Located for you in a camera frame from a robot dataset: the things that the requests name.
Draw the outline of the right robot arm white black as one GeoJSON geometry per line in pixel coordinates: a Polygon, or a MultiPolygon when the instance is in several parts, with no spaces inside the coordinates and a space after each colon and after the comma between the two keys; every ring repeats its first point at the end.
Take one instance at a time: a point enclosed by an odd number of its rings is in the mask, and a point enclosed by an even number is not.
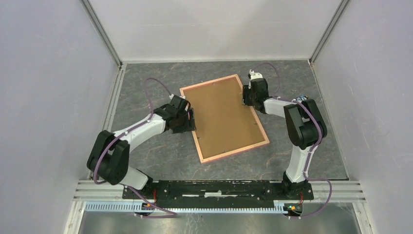
{"type": "Polygon", "coordinates": [[[252,78],[242,86],[242,104],[257,111],[285,119],[287,133],[293,144],[289,165],[283,174],[281,192],[294,199],[308,183],[312,156],[327,135],[325,121],[313,99],[302,96],[288,100],[270,96],[264,78],[252,78]]]}

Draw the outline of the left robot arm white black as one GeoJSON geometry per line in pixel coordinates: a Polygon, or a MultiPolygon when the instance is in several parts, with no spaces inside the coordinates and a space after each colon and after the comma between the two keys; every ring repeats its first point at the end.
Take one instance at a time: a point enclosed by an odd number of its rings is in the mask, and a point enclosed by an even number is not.
{"type": "Polygon", "coordinates": [[[152,178],[129,166],[130,153],[150,138],[172,131],[174,134],[196,129],[194,109],[183,97],[171,95],[170,102],[152,109],[141,121],[119,131],[101,131],[87,161],[97,184],[126,185],[140,198],[152,195],[152,178]]]}

